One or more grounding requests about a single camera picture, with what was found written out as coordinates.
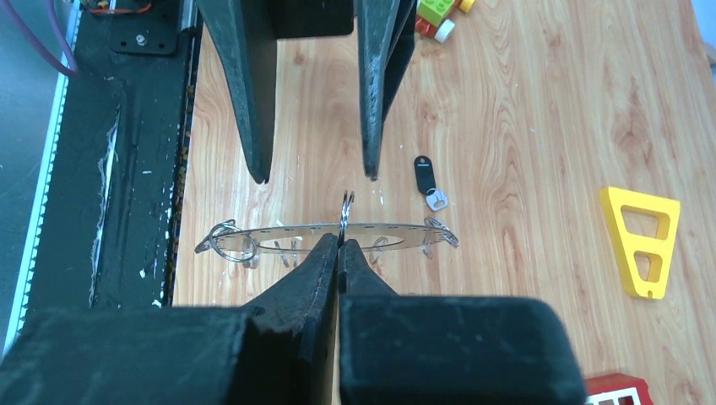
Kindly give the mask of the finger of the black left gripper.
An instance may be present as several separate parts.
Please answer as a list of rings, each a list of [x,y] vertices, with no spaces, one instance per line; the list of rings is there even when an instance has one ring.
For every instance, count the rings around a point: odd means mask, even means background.
[[[219,55],[247,169],[269,181],[276,111],[277,39],[264,1],[198,1]]]
[[[357,1],[362,161],[379,175],[383,127],[415,49],[416,0]]]

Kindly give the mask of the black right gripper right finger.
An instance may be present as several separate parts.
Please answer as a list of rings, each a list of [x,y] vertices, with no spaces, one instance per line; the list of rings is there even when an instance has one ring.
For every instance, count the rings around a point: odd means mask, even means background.
[[[344,404],[582,404],[566,328],[542,300],[400,295],[354,240],[339,250]]]

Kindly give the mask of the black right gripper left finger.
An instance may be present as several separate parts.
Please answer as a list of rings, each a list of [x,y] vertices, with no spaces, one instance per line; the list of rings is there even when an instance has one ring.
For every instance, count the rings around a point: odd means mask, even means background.
[[[4,404],[328,404],[339,243],[239,307],[48,310],[1,363]]]

